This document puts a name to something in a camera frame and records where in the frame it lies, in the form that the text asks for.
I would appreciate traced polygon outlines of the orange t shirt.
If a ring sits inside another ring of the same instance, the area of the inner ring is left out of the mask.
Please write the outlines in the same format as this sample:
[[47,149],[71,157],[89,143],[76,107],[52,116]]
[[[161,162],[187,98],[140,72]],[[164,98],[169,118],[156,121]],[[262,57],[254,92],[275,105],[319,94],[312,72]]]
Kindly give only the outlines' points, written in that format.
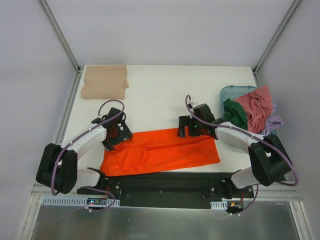
[[109,177],[139,175],[219,163],[213,138],[178,137],[176,128],[135,132],[131,140],[105,151],[100,171]]

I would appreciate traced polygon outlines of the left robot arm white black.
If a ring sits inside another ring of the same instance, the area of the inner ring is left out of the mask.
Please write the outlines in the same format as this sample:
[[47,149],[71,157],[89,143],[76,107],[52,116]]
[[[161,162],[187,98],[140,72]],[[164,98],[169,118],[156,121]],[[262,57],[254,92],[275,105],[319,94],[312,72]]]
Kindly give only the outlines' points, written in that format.
[[51,188],[54,196],[83,187],[88,187],[96,195],[102,194],[106,188],[104,174],[94,168],[78,168],[78,160],[98,144],[110,152],[132,138],[133,134],[126,124],[126,114],[112,107],[108,114],[91,121],[88,129],[73,139],[48,144],[40,160],[36,182]]

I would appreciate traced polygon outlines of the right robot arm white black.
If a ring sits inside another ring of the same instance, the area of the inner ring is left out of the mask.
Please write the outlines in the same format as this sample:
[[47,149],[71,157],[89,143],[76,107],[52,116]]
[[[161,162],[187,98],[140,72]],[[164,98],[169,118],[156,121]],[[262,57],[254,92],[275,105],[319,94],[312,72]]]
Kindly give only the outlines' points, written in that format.
[[294,175],[292,185],[298,184],[296,170],[277,135],[251,133],[223,118],[216,119],[205,103],[193,106],[187,101],[185,106],[189,115],[178,118],[178,137],[207,136],[230,144],[249,156],[250,166],[232,173],[225,180],[225,192],[228,196],[237,197],[243,188],[253,185],[268,187],[279,183],[288,186],[289,183],[281,178],[289,172]]

